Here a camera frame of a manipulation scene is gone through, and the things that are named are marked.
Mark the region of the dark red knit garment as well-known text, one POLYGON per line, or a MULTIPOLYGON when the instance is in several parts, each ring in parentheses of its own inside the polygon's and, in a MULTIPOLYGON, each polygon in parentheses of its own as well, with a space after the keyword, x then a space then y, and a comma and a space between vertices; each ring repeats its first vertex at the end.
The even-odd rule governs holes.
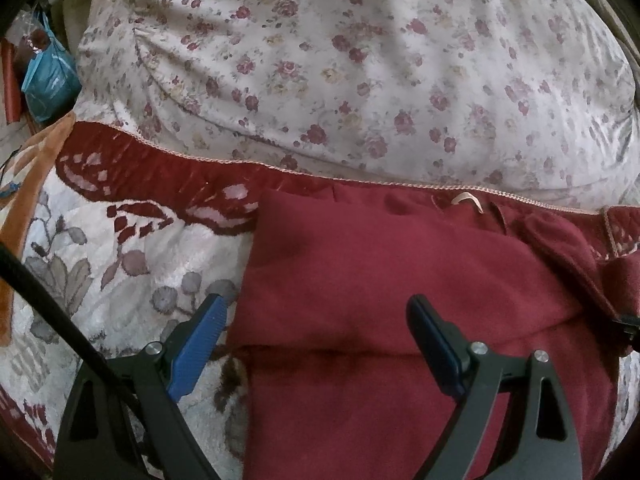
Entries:
POLYGON ((259 202, 228 336, 248 376, 245 477, 416 474, 454 408, 409 332, 416 294, 492 350, 549 353, 594 477, 623 347, 608 322, 639 310, 638 255, 603 255, 573 218, 544 209, 366 190, 259 202))

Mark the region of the blue plastic bag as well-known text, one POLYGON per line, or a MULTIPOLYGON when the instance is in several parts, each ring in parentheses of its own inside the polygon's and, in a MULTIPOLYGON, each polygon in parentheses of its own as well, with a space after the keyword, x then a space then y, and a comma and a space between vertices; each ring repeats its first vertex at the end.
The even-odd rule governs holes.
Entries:
POLYGON ((21 90, 32 118, 45 124, 73 107, 81 83, 70 52, 56 38, 47 17, 41 18, 49 44, 28 63, 21 90))

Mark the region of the red white floral blanket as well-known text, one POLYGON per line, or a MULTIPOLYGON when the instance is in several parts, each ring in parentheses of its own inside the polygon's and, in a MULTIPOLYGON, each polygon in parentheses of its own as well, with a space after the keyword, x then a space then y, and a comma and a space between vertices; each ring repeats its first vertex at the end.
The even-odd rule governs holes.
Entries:
MULTIPOLYGON (((544 209, 573 218, 603 255, 639 257, 635 206, 579 210, 477 186, 330 179, 257 162, 181 156, 72 118, 30 140, 8 174, 20 186, 2 200, 2 240, 106 356, 128 356, 166 335, 209 294, 228 300, 220 347, 182 402, 196 440, 226 479, 248 479, 248 376, 228 336, 265 193, 322 197, 366 190, 431 200, 438 208, 544 209)), ((614 425, 600 469, 638 436, 638 416, 633 351, 618 356, 614 425)))

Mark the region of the floral white duvet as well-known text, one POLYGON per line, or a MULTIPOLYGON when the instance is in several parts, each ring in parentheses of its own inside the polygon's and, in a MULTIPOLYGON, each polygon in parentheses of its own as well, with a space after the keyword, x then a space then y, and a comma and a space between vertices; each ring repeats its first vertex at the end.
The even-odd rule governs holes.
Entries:
POLYGON ((80 119, 177 152, 555 206, 639 200, 639 69, 588 0, 115 0, 80 119))

